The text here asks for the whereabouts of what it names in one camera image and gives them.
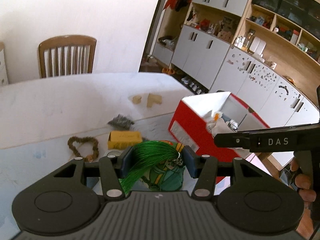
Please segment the person's right hand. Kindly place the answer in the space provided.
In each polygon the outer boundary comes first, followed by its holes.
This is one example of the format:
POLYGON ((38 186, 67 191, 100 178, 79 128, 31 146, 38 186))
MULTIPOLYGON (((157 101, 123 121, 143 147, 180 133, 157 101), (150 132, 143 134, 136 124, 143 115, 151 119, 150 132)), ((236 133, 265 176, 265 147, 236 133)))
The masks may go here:
POLYGON ((316 200, 316 192, 311 189, 311 179, 307 175, 300 173, 295 177, 295 185, 298 189, 298 194, 304 200, 304 207, 310 209, 310 204, 316 200))

